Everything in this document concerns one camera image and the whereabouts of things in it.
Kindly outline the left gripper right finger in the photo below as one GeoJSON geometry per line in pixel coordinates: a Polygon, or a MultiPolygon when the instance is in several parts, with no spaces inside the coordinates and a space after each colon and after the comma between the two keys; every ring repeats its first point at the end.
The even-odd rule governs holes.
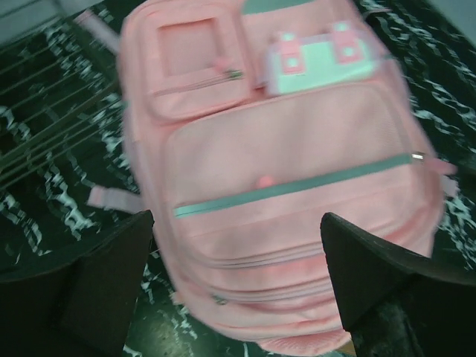
{"type": "Polygon", "coordinates": [[[474,356],[475,273],[376,237],[334,213],[321,240],[357,356],[474,356]]]}

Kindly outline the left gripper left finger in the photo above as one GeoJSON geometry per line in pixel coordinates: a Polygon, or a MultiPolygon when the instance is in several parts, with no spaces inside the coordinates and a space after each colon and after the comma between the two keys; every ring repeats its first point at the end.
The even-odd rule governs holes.
{"type": "Polygon", "coordinates": [[[149,255],[154,219],[1,265],[2,356],[120,356],[149,255]]]}

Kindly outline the pink student backpack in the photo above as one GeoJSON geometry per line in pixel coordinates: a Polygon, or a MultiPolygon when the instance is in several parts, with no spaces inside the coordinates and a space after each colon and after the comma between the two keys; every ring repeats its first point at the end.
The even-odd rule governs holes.
{"type": "Polygon", "coordinates": [[[411,113],[397,61],[351,1],[146,1],[112,31],[123,149],[154,216],[173,300],[288,356],[350,340],[320,238],[333,212],[428,256],[457,185],[411,113]]]}

